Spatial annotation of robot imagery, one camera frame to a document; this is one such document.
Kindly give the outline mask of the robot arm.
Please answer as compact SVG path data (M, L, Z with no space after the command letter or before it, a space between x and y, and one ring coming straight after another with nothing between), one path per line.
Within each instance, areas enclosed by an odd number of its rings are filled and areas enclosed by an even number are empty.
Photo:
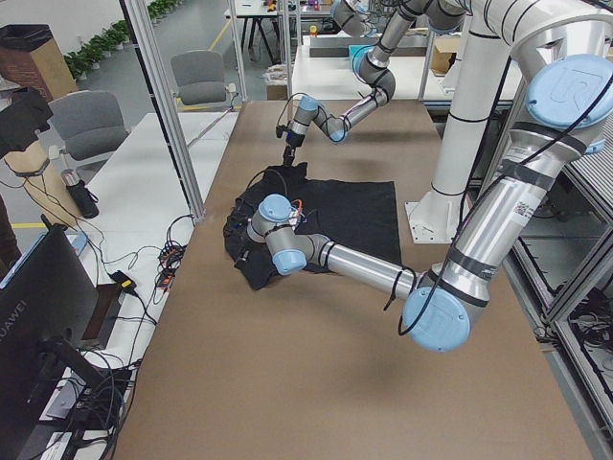
M611 61L582 54L545 65L527 87L525 110L511 127L492 183L444 261L421 275L321 234L296 234L294 209L283 195L268 195L259 204L246 235L267 246L282 275L314 263L404 299L399 334L430 351L452 351L468 339L488 304L489 283L563 167L603 146L602 127L611 112Z
M352 57L352 78L370 89L359 102L335 115L313 95L296 90L291 93L291 100L300 99L293 118L276 126L276 135L285 138L285 167L293 164L296 150L305 141L310 127L318 127L333 143L339 144L353 127L392 100L397 81L389 69L390 58L417 18L425 15L432 32L448 35L459 28L465 16L465 9L455 1L395 1L393 6L393 14L376 43L361 48Z

